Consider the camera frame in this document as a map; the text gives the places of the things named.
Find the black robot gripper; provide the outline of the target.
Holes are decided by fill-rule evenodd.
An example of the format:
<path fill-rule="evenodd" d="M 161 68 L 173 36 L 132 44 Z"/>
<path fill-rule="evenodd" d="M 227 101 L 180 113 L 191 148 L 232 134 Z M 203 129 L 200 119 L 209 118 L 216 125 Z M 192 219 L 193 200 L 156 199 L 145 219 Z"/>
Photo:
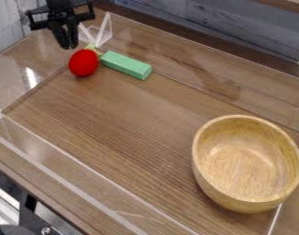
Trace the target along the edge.
<path fill-rule="evenodd" d="M 85 6 L 88 11 L 76 13 L 74 9 L 80 6 Z M 45 14 L 46 18 L 36 21 L 34 16 L 41 14 Z M 64 50 L 69 47 L 74 49 L 78 45 L 77 23 L 96 18 L 92 1 L 46 1 L 44 6 L 26 10 L 25 15 L 29 20 L 29 28 L 32 30 L 49 28 Z"/>

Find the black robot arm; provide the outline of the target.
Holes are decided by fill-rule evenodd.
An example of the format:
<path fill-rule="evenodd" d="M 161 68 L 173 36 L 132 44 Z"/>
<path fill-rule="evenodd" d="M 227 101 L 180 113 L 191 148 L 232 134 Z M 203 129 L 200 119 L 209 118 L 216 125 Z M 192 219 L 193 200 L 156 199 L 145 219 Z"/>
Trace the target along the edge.
<path fill-rule="evenodd" d="M 26 10 L 32 30 L 48 29 L 64 50 L 78 46 L 78 25 L 96 18 L 93 0 L 45 0 L 45 5 Z"/>

